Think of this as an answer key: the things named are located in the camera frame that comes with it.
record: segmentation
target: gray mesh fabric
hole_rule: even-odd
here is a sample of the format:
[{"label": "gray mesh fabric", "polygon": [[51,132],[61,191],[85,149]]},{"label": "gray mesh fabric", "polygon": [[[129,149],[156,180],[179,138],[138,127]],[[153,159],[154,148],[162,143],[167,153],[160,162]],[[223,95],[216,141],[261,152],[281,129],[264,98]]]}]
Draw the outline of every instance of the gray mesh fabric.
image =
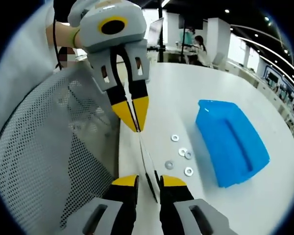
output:
[{"label": "gray mesh fabric", "polygon": [[0,194],[26,233],[56,234],[103,196],[113,176],[98,156],[115,122],[85,62],[49,77],[18,106],[0,135]]}]

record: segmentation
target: black cable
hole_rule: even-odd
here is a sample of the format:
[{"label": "black cable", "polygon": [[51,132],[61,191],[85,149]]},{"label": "black cable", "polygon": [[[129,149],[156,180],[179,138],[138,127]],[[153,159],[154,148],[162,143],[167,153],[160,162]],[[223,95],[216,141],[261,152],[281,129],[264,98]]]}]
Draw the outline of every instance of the black cable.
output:
[{"label": "black cable", "polygon": [[62,65],[60,63],[60,58],[59,58],[59,51],[58,51],[58,47],[57,47],[57,41],[56,41],[56,36],[55,36],[55,13],[54,13],[54,17],[53,17],[53,25],[52,25],[52,37],[53,37],[53,45],[54,45],[54,51],[55,51],[55,55],[57,57],[57,61],[58,61],[58,65],[59,69],[62,70]]}]

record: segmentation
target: computer monitor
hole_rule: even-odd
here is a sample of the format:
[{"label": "computer monitor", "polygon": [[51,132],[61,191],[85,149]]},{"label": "computer monitor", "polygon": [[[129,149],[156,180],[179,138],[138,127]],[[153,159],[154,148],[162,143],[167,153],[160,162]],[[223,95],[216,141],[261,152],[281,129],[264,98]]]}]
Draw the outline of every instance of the computer monitor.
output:
[{"label": "computer monitor", "polygon": [[160,33],[162,30],[164,18],[160,18],[150,24],[147,43],[149,46],[155,46],[158,44]]},{"label": "computer monitor", "polygon": [[272,72],[270,72],[270,73],[268,74],[268,78],[269,78],[270,80],[274,81],[275,83],[278,83],[278,81],[279,81],[279,78],[278,78],[277,76],[275,76]]}]

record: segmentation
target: person's arm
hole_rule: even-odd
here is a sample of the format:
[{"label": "person's arm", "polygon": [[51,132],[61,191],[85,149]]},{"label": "person's arm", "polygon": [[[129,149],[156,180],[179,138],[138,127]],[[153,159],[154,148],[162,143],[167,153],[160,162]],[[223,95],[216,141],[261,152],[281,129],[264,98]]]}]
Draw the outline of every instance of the person's arm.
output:
[{"label": "person's arm", "polygon": [[[74,47],[72,42],[72,34],[76,32],[77,28],[64,25],[60,22],[55,23],[55,39],[58,47]],[[53,24],[46,28],[46,36],[48,44],[53,45]],[[82,44],[79,39],[79,32],[75,36],[74,41],[76,48],[82,48]]]}]

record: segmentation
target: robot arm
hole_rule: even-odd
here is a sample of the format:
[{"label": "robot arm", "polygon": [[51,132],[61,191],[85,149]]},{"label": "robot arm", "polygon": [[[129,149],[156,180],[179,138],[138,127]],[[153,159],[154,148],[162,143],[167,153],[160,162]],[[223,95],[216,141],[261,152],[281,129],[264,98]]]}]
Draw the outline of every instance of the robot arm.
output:
[{"label": "robot arm", "polygon": [[[80,27],[80,40],[88,53],[94,80],[106,92],[113,111],[134,132],[144,129],[149,77],[146,21],[141,8],[126,0],[78,0],[68,17],[71,26]],[[117,71],[117,56],[124,60],[132,95],[131,112]],[[136,61],[143,74],[138,74]]]}]

